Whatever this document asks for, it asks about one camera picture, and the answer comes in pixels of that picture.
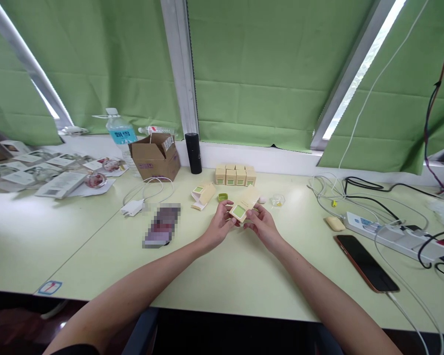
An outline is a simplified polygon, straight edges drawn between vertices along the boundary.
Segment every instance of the clear plastic container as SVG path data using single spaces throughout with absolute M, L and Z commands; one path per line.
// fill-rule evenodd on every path
M 128 144 L 136 142 L 137 136 L 135 135 L 135 131 L 130 123 L 125 121 L 119 114 L 116 108 L 106 108 L 107 115 L 103 116 L 94 116 L 97 118 L 106 118 L 108 119 L 107 125 L 105 126 L 110 133 L 113 141 L 117 145 L 117 147 L 122 152 L 122 158 L 125 163 L 128 165 L 130 173 L 139 178 L 140 173 L 135 165 L 135 162 L 132 159 L 130 154 L 130 149 L 128 148 Z

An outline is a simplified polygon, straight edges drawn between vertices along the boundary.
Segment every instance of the white power strip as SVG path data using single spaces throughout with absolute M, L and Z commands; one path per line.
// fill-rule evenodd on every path
M 347 212 L 343 222 L 348 229 L 372 240 L 375 239 L 376 231 L 381 228 L 381 225 L 378 223 L 369 221 L 350 212 Z M 424 234 L 423 231 L 413 232 L 411 230 L 402 230 L 399 227 L 387 225 L 380 231 L 376 237 L 376 241 L 410 258 L 418 260 L 419 248 L 429 239 L 429 237 L 424 236 Z M 421 260 L 423 260 L 423 262 L 433 262 L 441 256 L 444 256 L 444 246 L 438 244 L 435 240 L 430 242 L 421 252 Z

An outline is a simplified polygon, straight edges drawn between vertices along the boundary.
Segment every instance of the floor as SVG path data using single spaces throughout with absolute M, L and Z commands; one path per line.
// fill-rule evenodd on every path
M 49 298 L 0 292 L 0 355 L 41 354 L 85 302 L 70 301 L 49 320 Z M 111 340 L 105 355 L 121 354 L 135 323 Z M 309 323 L 204 312 L 161 309 L 153 353 L 309 354 Z M 385 330 L 405 355 L 423 354 L 416 333 Z M 431 354 L 439 353 L 437 334 L 423 333 Z

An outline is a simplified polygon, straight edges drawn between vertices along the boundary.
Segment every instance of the green curtain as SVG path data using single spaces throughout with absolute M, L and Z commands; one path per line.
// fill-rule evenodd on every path
M 372 3 L 187 0 L 201 140 L 309 152 Z
M 0 131 L 29 145 L 61 143 L 54 120 L 30 76 L 1 34 Z
M 136 127 L 181 117 L 159 0 L 0 0 L 74 123 L 107 133 L 106 107 Z
M 369 89 L 406 37 L 424 1 L 407 1 L 337 126 L 319 166 L 335 167 Z M 444 60 L 444 0 L 429 1 L 378 80 L 342 168 L 421 174 L 426 109 Z M 428 155 L 444 149 L 444 80 L 430 116 Z

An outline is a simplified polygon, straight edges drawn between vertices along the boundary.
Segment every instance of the orange phone case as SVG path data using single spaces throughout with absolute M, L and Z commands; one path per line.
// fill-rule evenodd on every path
M 339 247 L 342 249 L 342 251 L 345 253 L 345 255 L 347 255 L 347 257 L 349 258 L 350 262 L 352 263 L 352 265 L 354 265 L 354 267 L 357 269 L 357 271 L 359 272 L 360 276 L 362 276 L 362 278 L 365 280 L 365 282 L 367 283 L 367 285 L 370 286 L 370 288 L 375 291 L 376 293 L 387 293 L 387 292 L 399 292 L 400 288 L 398 287 L 398 291 L 378 291 L 370 282 L 370 280 L 365 276 L 365 274 L 363 273 L 362 269 L 357 265 L 357 263 L 355 262 L 354 258 L 349 254 L 349 252 L 344 248 L 344 246 L 342 245 L 342 243 L 340 242 L 340 240 L 337 238 L 337 236 L 334 236 L 334 240 L 337 242 L 337 244 L 339 244 Z

